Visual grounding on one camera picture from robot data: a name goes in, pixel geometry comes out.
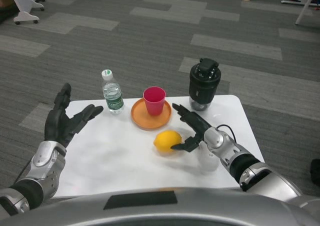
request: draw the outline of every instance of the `red cup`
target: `red cup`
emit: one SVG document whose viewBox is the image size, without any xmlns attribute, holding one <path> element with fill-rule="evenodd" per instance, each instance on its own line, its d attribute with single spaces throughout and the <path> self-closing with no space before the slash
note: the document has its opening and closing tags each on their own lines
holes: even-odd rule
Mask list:
<svg viewBox="0 0 320 226">
<path fill-rule="evenodd" d="M 162 113 L 165 104 L 166 91 L 160 87 L 149 87 L 143 92 L 146 110 L 150 115 Z"/>
</svg>

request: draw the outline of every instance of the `orange plate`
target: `orange plate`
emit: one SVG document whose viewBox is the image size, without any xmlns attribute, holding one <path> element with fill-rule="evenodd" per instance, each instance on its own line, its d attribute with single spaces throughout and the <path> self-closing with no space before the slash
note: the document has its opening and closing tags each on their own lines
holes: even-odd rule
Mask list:
<svg viewBox="0 0 320 226">
<path fill-rule="evenodd" d="M 158 116 L 151 116 L 146 108 L 145 100 L 139 99 L 132 106 L 131 118 L 141 128 L 153 130 L 162 127 L 168 123 L 171 116 L 171 106 L 167 101 L 164 101 L 163 111 Z"/>
</svg>

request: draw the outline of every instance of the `lemon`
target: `lemon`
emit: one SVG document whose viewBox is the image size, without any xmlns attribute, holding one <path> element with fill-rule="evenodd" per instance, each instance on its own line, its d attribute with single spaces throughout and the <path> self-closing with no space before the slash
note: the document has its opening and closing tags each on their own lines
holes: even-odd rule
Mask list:
<svg viewBox="0 0 320 226">
<path fill-rule="evenodd" d="M 156 149 L 161 153 L 170 153 L 173 145 L 181 144 L 182 138 L 179 133 L 173 130 L 167 130 L 159 133 L 153 142 Z"/>
</svg>

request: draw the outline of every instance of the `water bottle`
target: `water bottle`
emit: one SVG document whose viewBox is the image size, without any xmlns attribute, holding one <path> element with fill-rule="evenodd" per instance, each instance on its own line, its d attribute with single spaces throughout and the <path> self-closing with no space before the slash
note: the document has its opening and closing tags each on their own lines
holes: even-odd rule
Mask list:
<svg viewBox="0 0 320 226">
<path fill-rule="evenodd" d="M 103 78 L 102 91 L 106 104 L 112 114 L 120 114 L 125 107 L 121 88 L 110 69 L 103 70 L 101 75 Z"/>
</svg>

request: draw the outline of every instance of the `black cable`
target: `black cable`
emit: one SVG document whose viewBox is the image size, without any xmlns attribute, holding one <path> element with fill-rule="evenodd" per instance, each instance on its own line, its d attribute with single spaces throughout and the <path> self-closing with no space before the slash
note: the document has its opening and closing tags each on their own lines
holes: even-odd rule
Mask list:
<svg viewBox="0 0 320 226">
<path fill-rule="evenodd" d="M 228 129 L 230 129 L 230 131 L 231 131 L 231 133 L 232 133 L 232 136 L 233 136 L 233 140 L 234 140 L 235 142 L 237 142 L 236 136 L 235 136 L 235 134 L 234 134 L 234 131 L 232 130 L 232 128 L 231 128 L 229 125 L 221 124 L 221 125 L 219 125 L 219 126 L 216 127 L 216 128 L 219 129 L 220 127 L 227 127 Z"/>
<path fill-rule="evenodd" d="M 33 157 L 30 158 L 30 160 L 26 163 L 26 165 L 23 167 L 23 169 L 20 171 L 19 175 L 16 177 L 15 181 L 13 184 L 15 184 L 16 182 L 18 182 L 18 180 L 20 179 L 21 175 L 24 173 L 24 171 L 26 170 L 26 168 L 28 167 L 28 165 L 31 163 Z"/>
</svg>

